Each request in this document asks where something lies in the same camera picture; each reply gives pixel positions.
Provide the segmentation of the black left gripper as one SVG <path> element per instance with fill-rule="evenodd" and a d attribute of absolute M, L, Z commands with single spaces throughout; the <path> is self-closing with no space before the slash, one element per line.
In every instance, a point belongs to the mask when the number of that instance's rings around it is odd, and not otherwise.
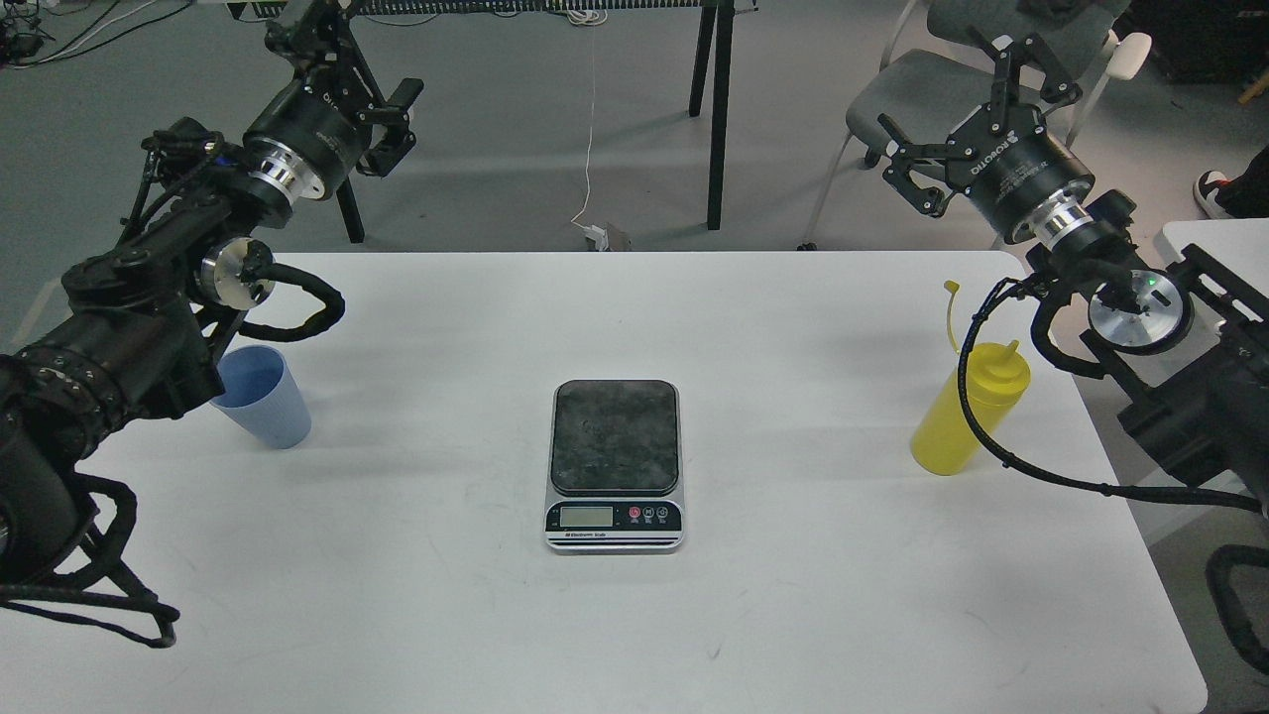
<path fill-rule="evenodd" d="M 244 146 L 249 176 L 288 200 L 329 199 L 357 162 L 362 176 L 388 178 L 416 146 L 409 112 L 425 84 L 404 79 L 385 104 L 352 33 L 362 5 L 288 1 L 266 22 L 266 49 L 291 63 L 294 81 L 251 123 Z M 365 132 L 339 110 L 358 110 L 358 126 L 382 127 L 385 136 L 367 148 Z"/>

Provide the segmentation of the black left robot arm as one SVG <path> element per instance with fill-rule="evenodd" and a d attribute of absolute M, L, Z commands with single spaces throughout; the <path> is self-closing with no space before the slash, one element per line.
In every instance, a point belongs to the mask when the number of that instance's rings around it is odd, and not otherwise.
<path fill-rule="evenodd" d="M 159 635 L 104 629 L 148 648 L 175 643 L 176 607 L 124 563 L 140 502 L 77 469 L 140 419 L 181 417 L 225 391 L 237 335 L 302 342 L 341 320 L 339 290 L 277 263 L 254 238 L 301 199 L 335 199 L 348 238 L 365 230 L 352 175 L 386 178 L 415 148 L 420 79 L 385 94 L 352 32 L 359 1 L 288 1 L 266 47 L 293 76 L 231 142 L 181 118 L 142 141 L 140 194 L 114 247 L 63 271 L 67 321 L 3 356 L 3 606 L 90 625 L 82 607 L 154 618 Z"/>

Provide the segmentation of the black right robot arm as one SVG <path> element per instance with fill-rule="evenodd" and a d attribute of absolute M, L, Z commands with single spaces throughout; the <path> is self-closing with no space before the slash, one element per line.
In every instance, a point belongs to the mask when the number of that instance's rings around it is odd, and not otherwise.
<path fill-rule="evenodd" d="M 1082 99 L 1076 74 L 1038 33 L 967 36 L 995 63 L 975 113 L 926 145 L 876 119 L 884 180 L 917 212 L 943 216 L 963 195 L 997 238 L 1034 243 L 1032 276 L 997 282 L 964 347 L 1003 301 L 1036 298 L 1037 351 L 1062 372 L 1115 380 L 1129 398 L 1119 424 L 1175 479 L 1093 492 L 1265 515 L 1266 297 L 1197 245 L 1167 268 L 1142 261 L 1129 243 L 1133 202 L 1119 190 L 1091 198 L 1091 172 L 1048 131 L 1048 110 Z"/>

